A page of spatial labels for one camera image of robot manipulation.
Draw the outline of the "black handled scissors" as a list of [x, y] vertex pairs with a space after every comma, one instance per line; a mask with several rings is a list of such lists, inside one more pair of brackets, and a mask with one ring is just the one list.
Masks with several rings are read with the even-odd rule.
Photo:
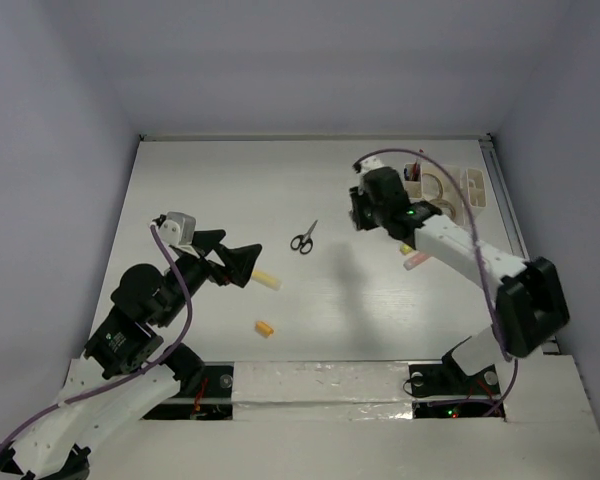
[[302, 234], [298, 234], [292, 238], [290, 248], [292, 251], [297, 251], [301, 255], [309, 254], [313, 249], [312, 234], [317, 226], [318, 220], [314, 220], [308, 230]]

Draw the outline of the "beige masking tape roll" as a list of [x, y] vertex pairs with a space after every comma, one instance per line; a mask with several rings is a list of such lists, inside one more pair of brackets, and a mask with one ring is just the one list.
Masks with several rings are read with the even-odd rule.
[[439, 177], [433, 173], [424, 172], [421, 174], [421, 187], [424, 197], [441, 199], [444, 196], [443, 183]]

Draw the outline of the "clear tape roll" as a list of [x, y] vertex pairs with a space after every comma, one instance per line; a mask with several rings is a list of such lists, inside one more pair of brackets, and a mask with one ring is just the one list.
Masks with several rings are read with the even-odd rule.
[[446, 215], [451, 220], [455, 220], [457, 217], [457, 209], [452, 202], [444, 198], [434, 198], [430, 200], [430, 203], [436, 208], [440, 209], [443, 215]]

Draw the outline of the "white perforated organizer basket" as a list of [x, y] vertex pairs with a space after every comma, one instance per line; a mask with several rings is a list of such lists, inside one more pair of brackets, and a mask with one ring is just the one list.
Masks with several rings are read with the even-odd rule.
[[[432, 198], [424, 197], [422, 194], [421, 179], [416, 182], [404, 180], [403, 169], [406, 165], [409, 165], [412, 170], [415, 162], [406, 163], [402, 167], [404, 189], [412, 201], [424, 200], [430, 203]], [[423, 161], [421, 161], [421, 165], [421, 174], [424, 172], [433, 173], [442, 181], [444, 186], [444, 196], [442, 198], [452, 202], [457, 209], [457, 217], [452, 221], [468, 228], [470, 221], [462, 198], [469, 201], [471, 211], [475, 217], [486, 208], [486, 184], [483, 171], [453, 165], [444, 165], [443, 169], [440, 169]]]

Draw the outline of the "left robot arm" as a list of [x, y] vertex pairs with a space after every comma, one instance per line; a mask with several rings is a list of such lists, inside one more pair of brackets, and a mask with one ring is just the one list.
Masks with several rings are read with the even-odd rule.
[[72, 360], [54, 402], [0, 444], [0, 472], [20, 479], [85, 479], [93, 454], [162, 401], [196, 392], [204, 361], [184, 343], [192, 298], [210, 281], [243, 288], [262, 247], [223, 245], [223, 230], [182, 229], [172, 219], [150, 231], [169, 267], [130, 267], [113, 306]]

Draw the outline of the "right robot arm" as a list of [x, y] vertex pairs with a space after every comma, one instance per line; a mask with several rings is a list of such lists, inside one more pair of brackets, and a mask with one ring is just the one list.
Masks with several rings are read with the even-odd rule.
[[399, 173], [389, 166], [361, 163], [354, 169], [359, 183], [349, 190], [350, 216], [357, 230], [382, 228], [483, 291], [491, 324], [442, 357], [440, 379], [448, 390], [462, 392], [485, 368], [528, 357], [568, 324], [570, 314], [551, 261], [507, 254], [477, 239], [432, 203], [411, 201]]

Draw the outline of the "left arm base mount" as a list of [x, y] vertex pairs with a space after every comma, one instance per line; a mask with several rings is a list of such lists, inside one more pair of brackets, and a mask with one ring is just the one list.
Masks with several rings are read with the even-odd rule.
[[207, 363], [199, 384], [146, 413], [149, 421], [228, 421], [233, 419], [233, 362]]

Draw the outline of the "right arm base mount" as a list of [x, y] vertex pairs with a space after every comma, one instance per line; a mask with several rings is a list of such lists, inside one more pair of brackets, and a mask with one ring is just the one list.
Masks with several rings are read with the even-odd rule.
[[503, 407], [491, 411], [501, 394], [494, 365], [456, 378], [440, 362], [410, 364], [402, 389], [415, 419], [504, 417]]

